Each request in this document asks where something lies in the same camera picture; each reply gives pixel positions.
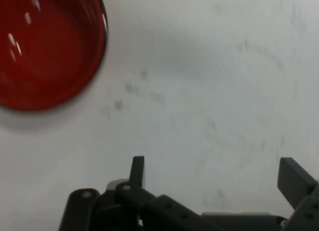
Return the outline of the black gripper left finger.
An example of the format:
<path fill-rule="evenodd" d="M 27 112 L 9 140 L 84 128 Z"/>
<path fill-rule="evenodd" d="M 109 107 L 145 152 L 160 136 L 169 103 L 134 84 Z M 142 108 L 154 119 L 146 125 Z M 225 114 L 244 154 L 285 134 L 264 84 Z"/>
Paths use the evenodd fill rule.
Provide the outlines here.
<path fill-rule="evenodd" d="M 215 231 L 213 225 L 172 198 L 142 187 L 143 156 L 133 157 L 128 180 L 100 194 L 73 191 L 61 219 L 61 231 Z"/>

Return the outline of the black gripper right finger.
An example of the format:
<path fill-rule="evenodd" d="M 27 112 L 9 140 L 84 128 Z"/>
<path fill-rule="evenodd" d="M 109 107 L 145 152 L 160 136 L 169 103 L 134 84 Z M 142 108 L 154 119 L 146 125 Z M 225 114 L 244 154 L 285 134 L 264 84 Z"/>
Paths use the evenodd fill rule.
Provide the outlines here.
<path fill-rule="evenodd" d="M 284 231 L 319 229 L 319 182 L 293 158 L 280 159 L 278 189 L 294 209 Z"/>

